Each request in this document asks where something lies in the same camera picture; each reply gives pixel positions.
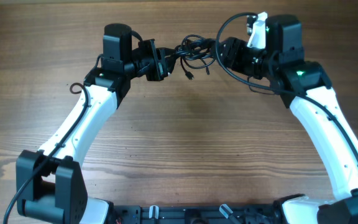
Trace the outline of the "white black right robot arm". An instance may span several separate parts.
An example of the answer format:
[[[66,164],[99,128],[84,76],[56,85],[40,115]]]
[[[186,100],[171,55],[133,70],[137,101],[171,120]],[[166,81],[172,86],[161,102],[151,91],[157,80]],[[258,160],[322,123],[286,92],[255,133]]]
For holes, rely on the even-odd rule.
[[[303,194],[276,200],[277,223],[358,223],[358,139],[347,123],[332,82],[318,62],[305,60],[296,16],[247,12],[248,41],[217,40],[214,57],[223,70],[249,84],[269,81],[312,140],[328,173],[334,200]]]

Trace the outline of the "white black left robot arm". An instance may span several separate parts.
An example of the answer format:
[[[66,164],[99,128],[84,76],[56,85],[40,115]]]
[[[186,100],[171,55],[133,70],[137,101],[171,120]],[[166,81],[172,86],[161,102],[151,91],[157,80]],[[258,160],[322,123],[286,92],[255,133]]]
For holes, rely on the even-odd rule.
[[[140,39],[125,24],[104,28],[103,52],[80,83],[79,100],[56,133],[38,151],[22,151],[16,161],[17,192],[11,207],[18,214],[49,223],[119,223],[112,202],[92,198],[85,186],[82,164],[104,123],[131,87],[146,77],[159,82],[172,73],[176,49],[158,48]]]

